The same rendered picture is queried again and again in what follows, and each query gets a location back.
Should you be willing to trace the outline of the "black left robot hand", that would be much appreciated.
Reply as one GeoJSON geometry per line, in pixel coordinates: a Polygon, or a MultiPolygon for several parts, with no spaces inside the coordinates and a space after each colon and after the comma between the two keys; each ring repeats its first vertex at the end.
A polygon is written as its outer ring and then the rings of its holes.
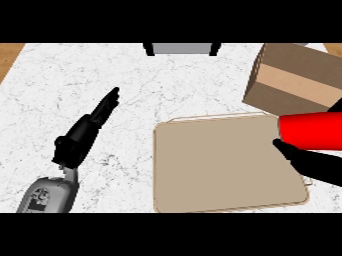
{"type": "Polygon", "coordinates": [[[51,161],[61,167],[73,169],[81,165],[94,144],[98,130],[117,106],[117,98],[119,88],[114,87],[103,97],[92,112],[78,119],[67,133],[55,138],[51,161]]]}

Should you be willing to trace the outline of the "red can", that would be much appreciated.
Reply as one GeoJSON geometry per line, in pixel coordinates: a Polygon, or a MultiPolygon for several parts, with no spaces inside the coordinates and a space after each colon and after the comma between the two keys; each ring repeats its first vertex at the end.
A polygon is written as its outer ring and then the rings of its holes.
{"type": "Polygon", "coordinates": [[[278,135],[302,150],[342,151],[342,112],[280,116],[278,135]]]}

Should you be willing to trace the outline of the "beige tray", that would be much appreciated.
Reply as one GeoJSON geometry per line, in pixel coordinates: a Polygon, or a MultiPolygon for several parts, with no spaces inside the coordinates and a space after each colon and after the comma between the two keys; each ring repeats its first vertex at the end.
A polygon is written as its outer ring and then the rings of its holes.
{"type": "Polygon", "coordinates": [[[303,178],[272,146],[261,113],[179,118],[153,130],[153,204],[162,213],[241,210],[308,201],[303,178]]]}

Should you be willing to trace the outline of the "brown cardboard box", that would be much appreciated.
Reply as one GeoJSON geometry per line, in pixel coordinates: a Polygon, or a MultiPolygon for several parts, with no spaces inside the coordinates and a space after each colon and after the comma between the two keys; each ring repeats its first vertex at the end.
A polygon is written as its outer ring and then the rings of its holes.
{"type": "Polygon", "coordinates": [[[342,58],[293,43],[265,43],[243,103],[275,116],[326,112],[342,97],[342,58]]]}

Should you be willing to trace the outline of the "grey appliance with black legs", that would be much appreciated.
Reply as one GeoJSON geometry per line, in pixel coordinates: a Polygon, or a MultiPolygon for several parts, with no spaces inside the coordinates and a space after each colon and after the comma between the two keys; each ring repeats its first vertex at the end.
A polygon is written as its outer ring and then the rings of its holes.
{"type": "Polygon", "coordinates": [[[208,54],[215,56],[221,48],[219,43],[144,43],[143,48],[148,56],[156,54],[208,54]]]}

